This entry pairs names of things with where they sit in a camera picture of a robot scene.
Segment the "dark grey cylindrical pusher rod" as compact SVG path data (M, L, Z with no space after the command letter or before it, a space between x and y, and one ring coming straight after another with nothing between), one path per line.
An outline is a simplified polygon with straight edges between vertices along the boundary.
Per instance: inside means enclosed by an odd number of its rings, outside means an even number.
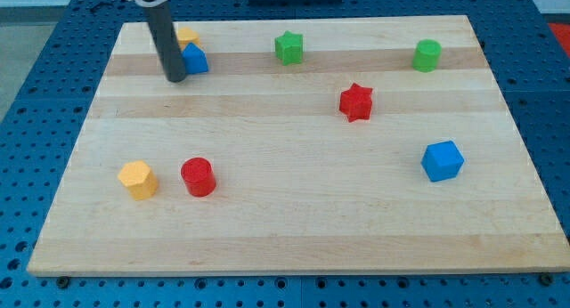
M186 68L177 41L169 2L146 9L147 23L166 79L178 83L186 78Z

